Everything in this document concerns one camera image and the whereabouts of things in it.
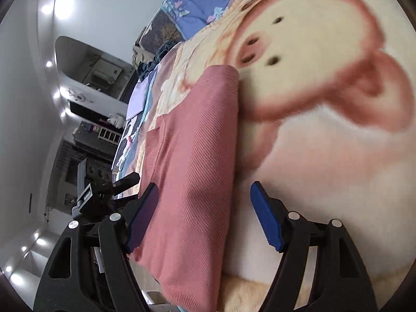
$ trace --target silver screw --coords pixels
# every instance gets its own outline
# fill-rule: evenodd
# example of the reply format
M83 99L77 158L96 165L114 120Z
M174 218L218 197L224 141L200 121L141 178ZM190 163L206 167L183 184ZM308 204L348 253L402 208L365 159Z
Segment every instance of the silver screw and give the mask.
M121 214L119 214L118 212L112 213L110 215L110 220L112 222L117 222L118 220L120 220L120 218L121 218Z
M336 228L342 227L342 222L339 219L333 219L331 224Z
M73 220L72 222L70 222L70 223L68 224L68 227L69 227L70 229L75 229L75 228L77 228L77 227L78 227L78 225L79 225L78 221L77 221L77 220Z
M289 212L288 217L291 220L298 220L300 218L300 214L298 214L296 211L291 211Z

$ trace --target fleece blanket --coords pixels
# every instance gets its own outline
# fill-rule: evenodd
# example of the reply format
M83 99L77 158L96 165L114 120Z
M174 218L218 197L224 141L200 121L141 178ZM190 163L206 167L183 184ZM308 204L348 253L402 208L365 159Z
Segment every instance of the fleece blanket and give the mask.
M128 172L141 173L145 133L205 68L234 66L240 119L223 272L266 287L275 275L281 255L250 204L259 180L308 220L343 221L371 279L385 284L376 289L382 305L416 255L416 33L399 3L234 0L175 49L161 62ZM314 257L311 250L310 264ZM305 292L313 280L307 269Z

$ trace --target dark blue cloth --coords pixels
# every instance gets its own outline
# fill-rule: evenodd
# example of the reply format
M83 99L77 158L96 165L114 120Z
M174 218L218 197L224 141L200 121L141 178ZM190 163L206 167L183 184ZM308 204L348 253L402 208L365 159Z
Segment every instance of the dark blue cloth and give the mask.
M139 75L139 81L143 81L160 63L163 57L176 45L177 42L166 40L165 43L157 50L153 61L148 63L141 63L137 67L137 74Z
M251 184L250 199L267 241L275 247L276 251L282 251L284 247L282 228L270 207L270 198L259 182Z

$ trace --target black clamp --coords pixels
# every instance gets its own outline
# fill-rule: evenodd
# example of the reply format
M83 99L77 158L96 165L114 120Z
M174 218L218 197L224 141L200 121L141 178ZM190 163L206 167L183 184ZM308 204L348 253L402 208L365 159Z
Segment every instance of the black clamp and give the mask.
M127 182L121 180L112 186L116 190L87 187L77 211L81 220L65 229L46 265L35 312L150 311L126 254L143 239L158 203L158 188L151 183L141 198L125 200L116 212L105 197L137 182L138 175L132 175ZM378 311L364 263L341 221L309 222L298 212L288 212L280 200L270 198L259 182L253 183L250 197L267 240L283 253L260 312L293 311L310 246L318 247L315 277L308 304L296 311ZM94 248L101 249L105 273L98 271Z
M283 253L261 312L293 311L310 246L318 247L313 286L308 304L296 311L378 311L365 265L341 221L314 223L288 212L260 182L251 186L250 197L268 242Z

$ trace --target blue clamp pad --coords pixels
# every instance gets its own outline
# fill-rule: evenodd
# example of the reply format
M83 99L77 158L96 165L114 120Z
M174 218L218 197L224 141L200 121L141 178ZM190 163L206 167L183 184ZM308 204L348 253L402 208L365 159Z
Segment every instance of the blue clamp pad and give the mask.
M147 227L149 226L157 204L159 203L158 187L154 185L149 192L145 191L140 200L143 201L143 204L128 227L129 238L125 244L128 253L132 253L143 241Z
M276 251L281 251L284 246L282 229L277 218L272 213L269 204L270 197L267 196L266 192L258 182L251 185L250 198L267 241L276 249Z

